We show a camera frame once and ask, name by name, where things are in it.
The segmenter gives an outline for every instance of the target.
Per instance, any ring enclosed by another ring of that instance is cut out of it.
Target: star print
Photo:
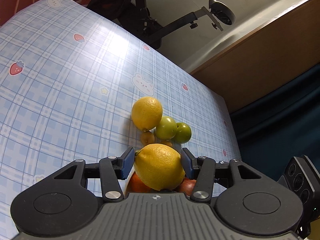
[[[101,88],[101,93],[107,95],[109,91],[106,88]]]

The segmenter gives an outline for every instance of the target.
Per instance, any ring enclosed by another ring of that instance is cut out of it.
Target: blue gripper pad
[[[134,153],[135,153],[135,150],[132,147],[130,147],[119,158],[119,159],[122,159],[122,166],[121,166],[122,180],[126,179],[129,176],[129,173],[134,163]]]
[[[187,148],[182,148],[180,152],[180,161],[187,178],[196,179],[199,174],[199,166],[197,165],[196,158]]]

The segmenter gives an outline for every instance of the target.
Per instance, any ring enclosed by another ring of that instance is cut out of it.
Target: metal screw
[[[117,199],[121,197],[121,193],[118,191],[108,191],[105,196],[109,199]]]
[[[205,191],[196,191],[195,193],[193,193],[193,196],[198,199],[205,199],[209,197],[209,194]]]

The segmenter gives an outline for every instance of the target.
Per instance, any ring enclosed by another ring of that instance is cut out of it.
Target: tablecloth
[[[22,190],[75,159],[142,148],[130,112],[143,96],[191,127],[177,151],[241,158],[223,98],[115,23],[72,0],[40,0],[3,25],[0,239],[17,233],[10,204]],[[88,189],[101,195],[99,179]]]

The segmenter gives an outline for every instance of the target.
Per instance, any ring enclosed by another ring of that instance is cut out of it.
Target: kiwi
[[[148,131],[148,132],[143,132],[140,135],[140,141],[142,143],[142,145],[145,147],[148,144],[152,144],[155,143],[155,136],[153,135],[152,132]]]

